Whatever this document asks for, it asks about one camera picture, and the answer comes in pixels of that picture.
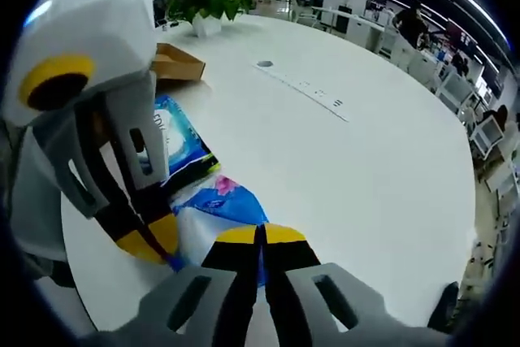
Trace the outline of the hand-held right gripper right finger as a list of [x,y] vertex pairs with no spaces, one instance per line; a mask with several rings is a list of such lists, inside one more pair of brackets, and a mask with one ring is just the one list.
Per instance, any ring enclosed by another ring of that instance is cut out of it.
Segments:
[[384,300],[335,263],[322,264],[299,231],[262,227],[266,299],[281,346],[368,346]]

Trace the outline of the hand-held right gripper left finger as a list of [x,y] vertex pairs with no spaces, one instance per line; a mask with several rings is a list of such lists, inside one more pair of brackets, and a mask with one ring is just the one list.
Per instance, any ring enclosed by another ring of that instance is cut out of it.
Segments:
[[260,228],[222,232],[202,264],[183,268],[148,293],[137,319],[160,346],[243,346],[256,302]]

